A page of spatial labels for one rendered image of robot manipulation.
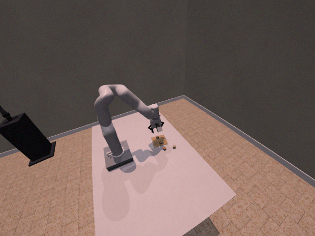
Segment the orange flat mat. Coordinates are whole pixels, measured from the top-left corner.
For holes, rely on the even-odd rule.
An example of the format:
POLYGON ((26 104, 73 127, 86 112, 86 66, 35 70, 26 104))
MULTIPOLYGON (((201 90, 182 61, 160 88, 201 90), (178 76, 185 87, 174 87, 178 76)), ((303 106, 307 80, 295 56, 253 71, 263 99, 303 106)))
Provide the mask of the orange flat mat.
POLYGON ((152 142, 153 142, 153 145, 155 148, 168 144, 164 135, 159 135, 159 139, 157 139, 156 136, 152 137, 152 142), (160 145, 159 141, 162 141, 161 145, 160 145))

